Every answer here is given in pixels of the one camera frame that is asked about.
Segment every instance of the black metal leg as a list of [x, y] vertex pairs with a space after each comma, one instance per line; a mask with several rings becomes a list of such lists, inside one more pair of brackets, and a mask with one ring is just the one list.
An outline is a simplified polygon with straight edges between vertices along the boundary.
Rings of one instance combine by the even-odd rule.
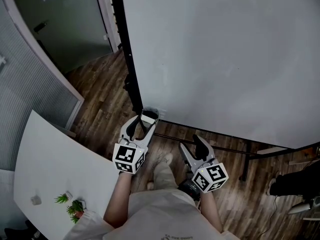
[[[250, 141], [248, 141], [246, 144], [246, 151], [247, 152], [251, 151], [251, 142]], [[245, 154], [243, 173], [242, 173], [242, 176], [240, 177], [240, 180], [243, 182], [245, 182], [247, 180], [247, 175], [248, 175], [248, 170], [249, 170], [249, 161], [250, 161], [250, 155]]]

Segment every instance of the beige shirt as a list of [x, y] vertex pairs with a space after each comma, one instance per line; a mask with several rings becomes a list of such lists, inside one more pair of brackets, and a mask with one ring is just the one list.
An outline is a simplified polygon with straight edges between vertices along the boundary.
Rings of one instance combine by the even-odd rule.
[[86, 211], [64, 240], [239, 240], [219, 233], [190, 196], [177, 189], [132, 194], [127, 222], [114, 229], [100, 216]]

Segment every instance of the wooden floor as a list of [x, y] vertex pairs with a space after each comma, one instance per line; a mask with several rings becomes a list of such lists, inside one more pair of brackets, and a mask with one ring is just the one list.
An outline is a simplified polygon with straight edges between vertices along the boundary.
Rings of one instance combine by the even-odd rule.
[[[124, 54], [107, 55], [91, 61], [66, 77], [85, 98], [72, 131], [76, 140], [106, 159], [111, 159], [114, 144], [117, 142], [121, 126], [136, 114], [127, 92], [123, 89], [128, 73]], [[246, 142], [237, 138], [222, 136], [170, 123], [160, 122], [157, 133], [192, 140], [194, 133], [204, 137], [211, 145], [245, 150]], [[262, 149], [253, 143], [251, 151]], [[133, 179], [132, 191], [143, 191], [153, 177], [153, 168], [159, 157], [171, 152], [174, 154], [172, 171], [177, 184], [185, 178], [186, 166], [178, 150], [178, 143], [154, 136], [149, 146], [149, 154], [142, 168]], [[240, 239], [318, 239], [319, 222], [302, 221], [306, 214], [287, 215], [287, 211], [302, 199], [298, 196], [275, 197], [265, 195], [270, 179], [277, 171], [282, 174], [302, 170], [304, 165], [288, 165], [288, 161], [305, 158], [297, 152], [278, 157], [252, 160], [246, 182], [239, 181], [244, 166], [244, 155], [215, 150], [215, 154], [229, 174], [229, 180], [219, 190], [214, 191], [224, 228]]]

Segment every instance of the white board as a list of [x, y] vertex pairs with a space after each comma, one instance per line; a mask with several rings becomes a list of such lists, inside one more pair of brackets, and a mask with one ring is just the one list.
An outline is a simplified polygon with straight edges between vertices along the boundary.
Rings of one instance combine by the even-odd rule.
[[[73, 227], [71, 202], [55, 198], [66, 191], [86, 208], [104, 216], [119, 172], [113, 163], [64, 135], [32, 111], [16, 160], [13, 198], [31, 223], [49, 240], [62, 240]], [[31, 197], [41, 198], [33, 205]]]
[[143, 106], [287, 148], [320, 141], [320, 0], [123, 0]]

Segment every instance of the whiteboard stand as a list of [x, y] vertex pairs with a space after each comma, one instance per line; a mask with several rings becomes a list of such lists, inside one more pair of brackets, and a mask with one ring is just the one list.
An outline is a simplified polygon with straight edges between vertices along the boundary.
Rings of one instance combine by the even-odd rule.
[[[123, 53], [124, 53], [125, 61], [126, 61], [128, 72], [129, 72], [125, 81], [124, 81], [124, 84], [125, 84], [124, 88], [128, 92], [130, 100], [132, 102], [132, 105], [133, 105], [132, 110], [135, 111], [137, 113], [137, 115], [139, 115], [144, 107], [143, 107], [143, 102], [141, 99], [141, 94], [140, 94], [140, 90], [139, 90], [138, 79], [137, 79], [137, 74], [136, 74], [136, 70], [135, 70], [133, 54], [132, 54], [132, 48], [131, 48], [131, 44], [130, 44], [130, 38], [129, 38], [125, 8], [124, 8], [124, 1], [123, 0], [112, 0], [112, 1], [113, 1], [113, 8], [114, 8], [114, 15], [116, 17], [116, 22], [117, 22], [117, 26], [118, 26], [118, 32], [119, 32], [121, 43], [123, 46]], [[166, 122], [166, 123], [170, 123], [170, 124], [181, 125], [183, 127], [194, 128], [194, 129], [204, 131], [204, 132], [209, 132], [209, 133], [214, 133], [214, 134], [219, 134], [219, 135], [224, 135], [224, 136], [229, 136], [232, 138], [244, 140], [246, 142], [246, 151], [235, 150], [235, 149], [224, 148], [224, 147], [212, 145], [212, 148], [215, 150], [222, 150], [222, 151], [239, 153], [239, 154], [245, 155], [243, 173], [242, 173], [242, 176], [239, 177], [239, 180], [244, 181], [244, 182], [247, 180], [247, 175], [248, 175], [248, 170], [249, 170], [249, 162], [251, 160], [277, 157], [277, 156], [285, 155], [288, 153], [293, 153], [293, 152], [305, 150], [305, 149], [308, 149], [311, 147], [317, 147], [320, 145], [320, 141], [319, 141], [317, 143], [307, 145], [304, 147], [300, 147], [300, 148], [296, 148], [296, 149], [287, 148], [287, 147], [280, 147], [280, 149], [283, 149], [283, 150], [279, 150], [279, 151], [275, 151], [275, 152], [271, 151], [269, 153], [264, 153], [264, 154], [258, 154], [258, 153], [251, 152], [251, 140], [249, 140], [249, 139], [243, 139], [240, 137], [234, 137], [234, 136], [221, 134], [218, 132], [213, 132], [213, 131], [209, 131], [209, 130], [205, 130], [205, 129], [190, 127], [187, 125], [182, 125], [182, 124], [174, 123], [171, 121], [165, 121], [165, 120], [161, 120], [161, 121]], [[163, 134], [158, 134], [158, 133], [154, 133], [154, 135], [158, 136], [158, 137], [170, 139], [170, 140], [175, 140], [177, 142], [182, 142], [185, 144], [195, 145], [195, 143], [190, 140], [180, 139], [180, 138], [167, 136], [167, 135], [163, 135]]]

